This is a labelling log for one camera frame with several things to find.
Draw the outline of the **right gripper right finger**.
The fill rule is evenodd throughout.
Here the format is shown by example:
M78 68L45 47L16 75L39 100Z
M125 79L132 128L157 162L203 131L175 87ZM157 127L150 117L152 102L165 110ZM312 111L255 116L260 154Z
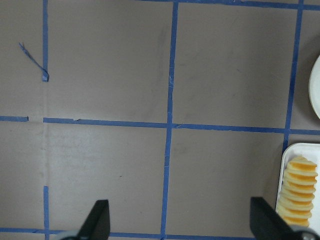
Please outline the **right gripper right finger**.
M256 240L304 240L306 232L294 231L265 201L250 198L250 230Z

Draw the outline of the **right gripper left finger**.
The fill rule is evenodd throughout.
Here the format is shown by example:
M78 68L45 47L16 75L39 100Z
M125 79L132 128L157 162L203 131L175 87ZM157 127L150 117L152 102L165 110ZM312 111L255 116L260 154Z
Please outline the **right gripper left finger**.
M97 200L82 227L77 240L107 240L111 232L109 201Z

